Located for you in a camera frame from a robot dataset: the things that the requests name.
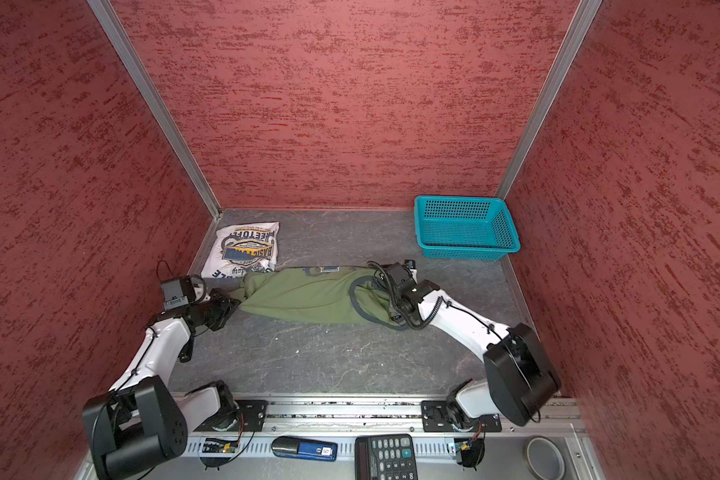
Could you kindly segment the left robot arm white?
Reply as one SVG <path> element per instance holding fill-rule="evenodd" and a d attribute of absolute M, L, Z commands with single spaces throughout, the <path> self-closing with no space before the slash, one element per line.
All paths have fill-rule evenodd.
<path fill-rule="evenodd" d="M 197 334 L 222 329 L 240 301 L 213 289 L 201 301 L 167 305 L 148 325 L 122 376 L 83 407 L 89 452 L 100 479 L 147 474 L 182 456 L 190 433 L 205 422 L 217 431 L 243 430 L 239 406 L 224 382 L 184 395 L 167 387 L 175 365 L 191 358 Z"/>

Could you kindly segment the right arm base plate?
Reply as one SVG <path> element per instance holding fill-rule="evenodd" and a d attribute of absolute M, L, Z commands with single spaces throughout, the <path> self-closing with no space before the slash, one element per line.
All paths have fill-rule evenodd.
<path fill-rule="evenodd" d="M 469 417 L 455 401 L 425 400 L 421 402 L 423 430 L 427 433 L 499 433 L 498 414 Z"/>

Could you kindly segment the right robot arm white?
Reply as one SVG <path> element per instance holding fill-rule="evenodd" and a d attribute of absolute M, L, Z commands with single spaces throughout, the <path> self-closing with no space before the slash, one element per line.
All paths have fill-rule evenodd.
<path fill-rule="evenodd" d="M 484 416 L 525 426 L 561 388 L 539 337 L 529 325 L 508 326 L 469 309 L 430 281 L 382 276 L 392 311 L 411 329 L 435 327 L 457 340 L 484 366 L 482 380 L 467 380 L 449 393 L 445 415 L 468 431 Z"/>

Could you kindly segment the white tank top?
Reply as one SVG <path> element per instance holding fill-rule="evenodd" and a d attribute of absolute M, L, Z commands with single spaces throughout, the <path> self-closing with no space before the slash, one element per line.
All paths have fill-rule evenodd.
<path fill-rule="evenodd" d="M 278 222 L 230 225 L 216 231 L 201 271 L 204 279 L 242 278 L 276 269 Z"/>

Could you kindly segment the green grey tank top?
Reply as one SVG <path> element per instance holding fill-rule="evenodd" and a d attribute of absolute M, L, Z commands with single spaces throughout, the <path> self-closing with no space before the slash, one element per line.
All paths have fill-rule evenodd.
<path fill-rule="evenodd" d="M 287 268 L 251 272 L 230 296 L 243 312 L 324 325 L 373 324 L 408 328 L 391 310 L 390 295 L 377 271 L 357 266 Z"/>

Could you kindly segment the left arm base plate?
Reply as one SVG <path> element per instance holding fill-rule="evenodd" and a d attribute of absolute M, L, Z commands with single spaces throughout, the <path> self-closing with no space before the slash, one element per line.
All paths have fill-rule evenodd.
<path fill-rule="evenodd" d="M 223 405 L 205 420 L 197 431 L 212 433 L 260 432 L 266 418 L 269 403 L 266 400 L 237 400 Z"/>

